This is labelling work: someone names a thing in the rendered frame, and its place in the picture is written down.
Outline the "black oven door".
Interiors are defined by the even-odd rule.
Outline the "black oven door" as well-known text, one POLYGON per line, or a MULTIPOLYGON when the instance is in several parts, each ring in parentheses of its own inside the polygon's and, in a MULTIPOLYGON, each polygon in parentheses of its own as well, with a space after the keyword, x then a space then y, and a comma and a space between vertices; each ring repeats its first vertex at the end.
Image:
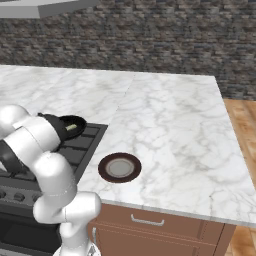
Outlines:
POLYGON ((53 256, 60 247, 58 224, 0 213, 0 246, 28 256, 53 256))

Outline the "black stove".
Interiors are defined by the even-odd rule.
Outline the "black stove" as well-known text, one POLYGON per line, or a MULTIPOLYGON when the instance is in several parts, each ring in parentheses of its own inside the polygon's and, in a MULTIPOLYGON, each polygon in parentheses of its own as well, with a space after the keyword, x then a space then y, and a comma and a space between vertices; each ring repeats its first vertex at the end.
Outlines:
MULTIPOLYGON (((81 179, 106 129, 107 125, 88 123, 81 135, 65 141, 57 149, 57 152, 63 155, 71 165, 76 182, 81 179)), ((0 213, 34 219, 32 195, 41 194, 41 191, 32 173, 10 175, 0 169, 0 190, 6 192, 6 198, 0 199, 0 213), (23 202, 18 202, 14 199, 14 194, 17 192, 25 196, 23 202)), ((8 251, 0 246, 0 256, 28 255, 8 251)))

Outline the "grey range hood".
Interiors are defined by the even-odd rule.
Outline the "grey range hood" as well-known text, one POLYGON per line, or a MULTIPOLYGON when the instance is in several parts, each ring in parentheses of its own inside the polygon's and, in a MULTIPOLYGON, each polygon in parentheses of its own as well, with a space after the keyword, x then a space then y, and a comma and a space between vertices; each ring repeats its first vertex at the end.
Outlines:
POLYGON ((99 3, 100 0, 0 0, 0 18, 40 19, 99 3))

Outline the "brown plate with grey centre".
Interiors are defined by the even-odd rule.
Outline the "brown plate with grey centre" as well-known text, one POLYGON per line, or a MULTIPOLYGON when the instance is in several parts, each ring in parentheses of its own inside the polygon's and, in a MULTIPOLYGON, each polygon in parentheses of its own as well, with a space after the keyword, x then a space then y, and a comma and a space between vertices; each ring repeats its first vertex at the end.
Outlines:
POLYGON ((99 175, 110 183, 131 182, 140 175, 141 170, 140 160, 123 152, 109 154, 98 164, 99 175))

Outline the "brown wooden cupboard door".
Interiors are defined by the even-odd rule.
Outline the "brown wooden cupboard door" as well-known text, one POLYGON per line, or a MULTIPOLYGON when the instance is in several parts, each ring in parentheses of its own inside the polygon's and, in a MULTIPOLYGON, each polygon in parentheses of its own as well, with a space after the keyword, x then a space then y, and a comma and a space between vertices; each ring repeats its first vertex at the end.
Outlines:
POLYGON ((213 256, 214 245, 135 231, 92 221, 90 238, 96 227, 96 245, 102 256, 213 256))

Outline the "brown wooden drawer front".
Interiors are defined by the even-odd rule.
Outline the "brown wooden drawer front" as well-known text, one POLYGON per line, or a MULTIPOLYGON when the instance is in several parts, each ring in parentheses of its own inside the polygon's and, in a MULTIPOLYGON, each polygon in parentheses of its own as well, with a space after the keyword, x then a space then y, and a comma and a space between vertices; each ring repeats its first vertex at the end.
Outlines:
POLYGON ((173 237, 187 241, 201 242, 201 235, 205 226, 202 220, 175 216, 152 211, 132 209, 115 205, 103 204, 97 223, 132 229, 135 231, 147 231, 156 235, 173 237), (160 222, 165 220, 161 227, 140 224, 131 221, 130 215, 135 218, 160 222))

